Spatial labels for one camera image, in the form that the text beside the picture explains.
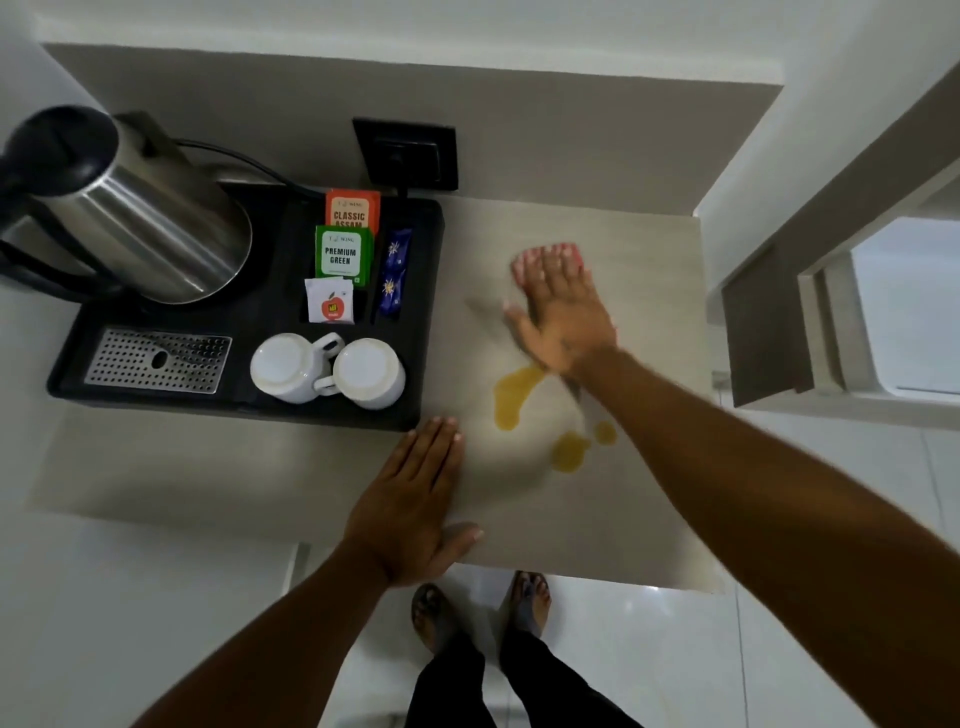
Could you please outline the person's left hand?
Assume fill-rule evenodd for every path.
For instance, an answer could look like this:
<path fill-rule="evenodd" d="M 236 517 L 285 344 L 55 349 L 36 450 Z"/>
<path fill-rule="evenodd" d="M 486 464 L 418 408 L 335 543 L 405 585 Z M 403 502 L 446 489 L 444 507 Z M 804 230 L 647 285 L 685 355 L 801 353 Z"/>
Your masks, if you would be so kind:
<path fill-rule="evenodd" d="M 466 439 L 456 418 L 449 418 L 449 485 L 427 495 L 416 492 L 416 443 L 422 425 L 406 433 L 395 449 L 408 449 L 402 470 L 408 501 L 401 511 L 376 511 L 371 504 L 371 483 L 361 494 L 346 522 L 336 555 L 376 568 L 390 587 L 409 586 L 440 577 L 451 564 L 439 564 L 445 531 L 472 522 L 448 523 L 450 505 L 460 481 Z"/>

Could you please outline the pink cleaning sponge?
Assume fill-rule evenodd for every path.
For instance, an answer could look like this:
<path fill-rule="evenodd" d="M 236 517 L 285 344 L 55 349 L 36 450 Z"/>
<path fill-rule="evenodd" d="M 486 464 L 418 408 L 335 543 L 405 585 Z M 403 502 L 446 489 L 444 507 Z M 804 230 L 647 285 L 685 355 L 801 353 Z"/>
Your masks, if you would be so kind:
<path fill-rule="evenodd" d="M 584 267 L 581 250 L 572 242 L 522 249 L 511 259 L 509 266 L 511 279 L 518 289 L 525 290 L 538 279 L 543 272 L 542 258 L 545 254 L 554 256 L 560 263 L 571 263 L 578 269 Z"/>

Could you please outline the person's left forearm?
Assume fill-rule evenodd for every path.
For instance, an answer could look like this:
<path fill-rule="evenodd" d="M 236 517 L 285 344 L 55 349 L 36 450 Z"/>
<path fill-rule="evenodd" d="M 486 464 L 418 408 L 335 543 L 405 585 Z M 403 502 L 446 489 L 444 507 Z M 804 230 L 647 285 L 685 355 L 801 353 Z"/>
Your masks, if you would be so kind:
<path fill-rule="evenodd" d="M 390 584 L 377 552 L 343 540 L 131 728 L 318 728 L 342 664 Z"/>

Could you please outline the person's left sandal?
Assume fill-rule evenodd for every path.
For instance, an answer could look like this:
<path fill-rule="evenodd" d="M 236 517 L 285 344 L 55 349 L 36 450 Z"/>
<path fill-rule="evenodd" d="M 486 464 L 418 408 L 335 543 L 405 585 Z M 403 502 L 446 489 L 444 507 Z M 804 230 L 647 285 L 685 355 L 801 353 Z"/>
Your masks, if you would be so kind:
<path fill-rule="evenodd" d="M 420 585 L 411 602 L 414 632 L 431 655 L 440 655 L 450 641 L 464 632 L 453 604 L 433 583 Z"/>

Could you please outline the white ceramic cup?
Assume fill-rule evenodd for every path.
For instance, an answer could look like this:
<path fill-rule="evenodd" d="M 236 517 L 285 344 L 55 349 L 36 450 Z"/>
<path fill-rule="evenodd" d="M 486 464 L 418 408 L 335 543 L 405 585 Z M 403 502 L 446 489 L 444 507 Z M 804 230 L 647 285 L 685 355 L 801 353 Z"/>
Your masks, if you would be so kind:
<path fill-rule="evenodd" d="M 261 392 L 290 405 L 338 395 L 332 364 L 345 345 L 336 332 L 315 342 L 300 334 L 276 334 L 258 346 L 251 357 L 251 380 Z"/>
<path fill-rule="evenodd" d="M 357 407 L 382 410 L 393 406 L 406 385 L 406 371 L 386 342 L 366 337 L 338 346 L 329 375 L 313 383 L 320 396 L 342 395 Z"/>

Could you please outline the medium yellow liquid spill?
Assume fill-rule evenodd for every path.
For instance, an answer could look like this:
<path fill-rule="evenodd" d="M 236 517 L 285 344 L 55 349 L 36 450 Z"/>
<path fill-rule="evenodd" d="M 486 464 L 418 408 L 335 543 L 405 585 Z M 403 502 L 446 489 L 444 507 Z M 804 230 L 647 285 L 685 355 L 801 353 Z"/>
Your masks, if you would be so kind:
<path fill-rule="evenodd" d="M 564 432 L 551 449 L 552 470 L 565 475 L 576 473 L 583 466 L 592 445 L 592 439 L 580 432 L 574 430 Z"/>

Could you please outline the person's black trousers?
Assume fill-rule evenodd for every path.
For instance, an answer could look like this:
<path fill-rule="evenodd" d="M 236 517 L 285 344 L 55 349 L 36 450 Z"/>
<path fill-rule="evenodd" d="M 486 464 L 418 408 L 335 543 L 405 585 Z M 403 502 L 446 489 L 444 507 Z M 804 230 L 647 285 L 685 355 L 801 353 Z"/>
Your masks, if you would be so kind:
<path fill-rule="evenodd" d="M 466 632 L 450 637 L 417 678 L 405 728 L 497 728 L 483 698 L 485 665 Z M 642 728 L 532 634 L 508 629 L 500 668 L 531 728 Z"/>

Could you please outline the green tea bag packet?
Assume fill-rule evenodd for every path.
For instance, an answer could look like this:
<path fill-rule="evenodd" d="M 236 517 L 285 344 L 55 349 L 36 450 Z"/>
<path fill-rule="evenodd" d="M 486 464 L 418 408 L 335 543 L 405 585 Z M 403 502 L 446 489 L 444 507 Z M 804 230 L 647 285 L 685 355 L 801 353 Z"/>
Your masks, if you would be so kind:
<path fill-rule="evenodd" d="M 370 285 L 375 237 L 363 226 L 315 227 L 314 278 L 343 278 L 355 287 Z"/>

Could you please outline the orange tea bag packet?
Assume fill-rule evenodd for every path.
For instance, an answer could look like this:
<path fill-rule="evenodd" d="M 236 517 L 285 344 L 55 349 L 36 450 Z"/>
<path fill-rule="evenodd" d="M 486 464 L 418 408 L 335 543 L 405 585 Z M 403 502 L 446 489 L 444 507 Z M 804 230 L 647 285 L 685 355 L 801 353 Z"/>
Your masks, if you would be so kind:
<path fill-rule="evenodd" d="M 375 190 L 330 189 L 325 195 L 324 225 L 379 232 L 381 194 Z"/>

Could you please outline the black plastic serving tray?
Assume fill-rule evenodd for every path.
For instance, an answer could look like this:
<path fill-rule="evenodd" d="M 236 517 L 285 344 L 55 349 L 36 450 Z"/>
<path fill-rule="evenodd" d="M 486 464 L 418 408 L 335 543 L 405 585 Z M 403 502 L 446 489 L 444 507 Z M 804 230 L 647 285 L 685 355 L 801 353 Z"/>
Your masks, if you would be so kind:
<path fill-rule="evenodd" d="M 229 197 L 247 213 L 253 232 L 244 271 L 225 289 L 185 306 L 164 306 L 137 295 L 83 304 L 46 382 L 50 396 L 96 407 L 156 409 L 236 416 L 378 431 L 406 431 L 421 418 L 430 320 L 443 246 L 445 218 L 438 201 L 386 197 L 374 246 L 371 284 L 354 294 L 354 324 L 311 323 L 305 280 L 314 273 L 315 228 L 325 222 L 323 199 L 266 183 L 226 183 Z M 378 315 L 387 237 L 412 228 L 402 309 L 396 319 Z M 215 394 L 177 394 L 90 386 L 83 383 L 102 332 L 108 327 L 232 339 Z M 313 342 L 337 332 L 345 342 L 380 339 L 398 354 L 406 385 L 392 406 L 372 411 L 342 394 L 290 404 L 258 390 L 250 362 L 272 335 L 299 334 Z"/>

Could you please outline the grey window surround panel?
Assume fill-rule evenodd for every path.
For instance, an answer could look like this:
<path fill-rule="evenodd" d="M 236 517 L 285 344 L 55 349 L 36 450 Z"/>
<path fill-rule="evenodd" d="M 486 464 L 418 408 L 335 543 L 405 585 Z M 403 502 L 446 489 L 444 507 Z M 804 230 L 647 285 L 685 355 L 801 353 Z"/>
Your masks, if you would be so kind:
<path fill-rule="evenodd" d="M 734 404 L 814 388 L 801 277 L 960 164 L 960 61 L 777 228 L 722 288 Z"/>

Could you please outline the perforated metal drip grate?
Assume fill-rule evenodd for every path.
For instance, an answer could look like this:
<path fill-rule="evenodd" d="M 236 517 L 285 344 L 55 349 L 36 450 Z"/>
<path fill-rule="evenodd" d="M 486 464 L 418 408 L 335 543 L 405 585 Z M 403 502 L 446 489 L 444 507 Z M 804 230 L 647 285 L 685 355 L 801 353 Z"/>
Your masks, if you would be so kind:
<path fill-rule="evenodd" d="M 233 339 L 109 326 L 102 331 L 83 384 L 188 395 L 214 395 Z"/>

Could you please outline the stainless steel electric kettle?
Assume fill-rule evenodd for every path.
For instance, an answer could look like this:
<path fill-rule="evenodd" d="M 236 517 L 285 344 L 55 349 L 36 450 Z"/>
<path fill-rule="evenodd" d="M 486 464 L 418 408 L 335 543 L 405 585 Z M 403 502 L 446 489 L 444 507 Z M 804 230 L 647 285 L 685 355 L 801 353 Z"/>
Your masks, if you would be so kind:
<path fill-rule="evenodd" d="M 0 149 L 0 278 L 86 303 L 186 306 L 228 287 L 248 213 L 145 112 L 49 106 Z"/>

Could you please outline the white framed window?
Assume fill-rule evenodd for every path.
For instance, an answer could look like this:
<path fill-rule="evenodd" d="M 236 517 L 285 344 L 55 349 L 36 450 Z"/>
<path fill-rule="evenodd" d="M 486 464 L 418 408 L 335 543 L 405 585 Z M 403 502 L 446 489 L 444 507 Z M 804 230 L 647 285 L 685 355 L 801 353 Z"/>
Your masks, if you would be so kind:
<path fill-rule="evenodd" d="M 960 407 L 960 219 L 898 217 L 798 290 L 816 393 Z"/>

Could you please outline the black wall socket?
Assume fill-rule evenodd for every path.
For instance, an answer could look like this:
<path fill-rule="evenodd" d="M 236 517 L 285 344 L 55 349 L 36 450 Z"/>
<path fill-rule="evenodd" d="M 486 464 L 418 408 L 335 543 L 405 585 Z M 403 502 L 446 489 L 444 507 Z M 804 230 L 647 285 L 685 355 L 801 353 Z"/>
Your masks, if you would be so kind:
<path fill-rule="evenodd" d="M 352 127 L 368 180 L 398 192 L 459 190 L 455 127 L 355 117 Z"/>

